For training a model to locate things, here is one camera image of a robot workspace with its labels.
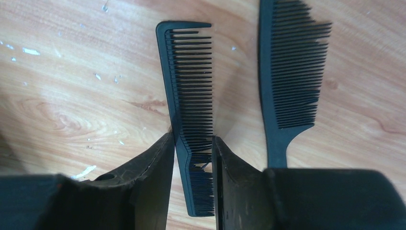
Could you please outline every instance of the light brown wood surface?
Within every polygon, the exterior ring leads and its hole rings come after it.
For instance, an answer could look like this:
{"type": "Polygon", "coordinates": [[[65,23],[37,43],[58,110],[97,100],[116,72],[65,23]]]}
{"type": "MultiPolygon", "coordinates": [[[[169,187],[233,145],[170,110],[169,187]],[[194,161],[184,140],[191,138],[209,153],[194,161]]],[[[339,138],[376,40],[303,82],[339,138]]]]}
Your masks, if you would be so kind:
{"type": "MultiPolygon", "coordinates": [[[[289,166],[376,169],[405,198],[406,1],[305,2],[334,24],[316,126],[291,143],[289,166]]],[[[265,168],[259,1],[109,0],[107,12],[105,3],[0,0],[0,173],[73,176],[95,165],[80,178],[94,179],[162,136],[163,20],[213,24],[215,133],[265,168]]],[[[214,228],[214,218],[188,217],[176,162],[168,229],[214,228]]]]}

